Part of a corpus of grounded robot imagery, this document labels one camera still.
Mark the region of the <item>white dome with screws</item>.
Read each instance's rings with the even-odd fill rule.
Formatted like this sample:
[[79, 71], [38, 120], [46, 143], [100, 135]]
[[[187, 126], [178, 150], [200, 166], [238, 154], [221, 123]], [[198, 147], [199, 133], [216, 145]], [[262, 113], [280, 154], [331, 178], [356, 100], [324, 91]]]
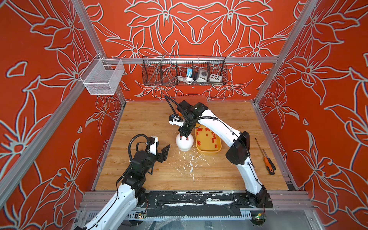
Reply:
[[180, 151], [187, 152], [191, 150], [194, 143], [194, 138], [191, 134], [188, 137], [178, 134], [176, 136], [175, 143]]

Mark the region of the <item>yellow plastic tray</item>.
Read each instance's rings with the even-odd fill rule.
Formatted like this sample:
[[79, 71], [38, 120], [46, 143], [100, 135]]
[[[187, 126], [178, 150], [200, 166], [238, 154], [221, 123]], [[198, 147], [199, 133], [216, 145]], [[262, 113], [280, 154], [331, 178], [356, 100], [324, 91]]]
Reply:
[[221, 139], [212, 130], [200, 125], [195, 131], [195, 145], [199, 153], [214, 155], [221, 151]]

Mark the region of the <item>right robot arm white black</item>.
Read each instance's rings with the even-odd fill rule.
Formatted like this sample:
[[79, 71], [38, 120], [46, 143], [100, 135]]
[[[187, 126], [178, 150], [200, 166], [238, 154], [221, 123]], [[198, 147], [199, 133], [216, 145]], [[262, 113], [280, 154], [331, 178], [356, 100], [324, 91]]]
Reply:
[[172, 115], [169, 118], [169, 123], [179, 126], [179, 136], [189, 137], [196, 124], [204, 125], [219, 136], [229, 147], [225, 156], [239, 170], [250, 205], [253, 207], [264, 206], [267, 201], [267, 189], [258, 178], [251, 160], [249, 133], [232, 128], [203, 103], [191, 105], [183, 100], [176, 105], [176, 109], [180, 115]]

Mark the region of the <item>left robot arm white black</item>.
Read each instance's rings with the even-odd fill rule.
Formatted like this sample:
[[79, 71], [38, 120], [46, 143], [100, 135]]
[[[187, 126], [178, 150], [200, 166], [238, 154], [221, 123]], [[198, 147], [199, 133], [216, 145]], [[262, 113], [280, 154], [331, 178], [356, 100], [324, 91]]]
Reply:
[[113, 197], [90, 222], [83, 227], [75, 227], [76, 230], [116, 230], [135, 207], [146, 202], [146, 189], [143, 187], [146, 174], [153, 173], [156, 162], [167, 160], [170, 149], [167, 145], [161, 152], [153, 154], [150, 150], [155, 147], [156, 144], [153, 144], [135, 153], [128, 168], [117, 180], [117, 191]]

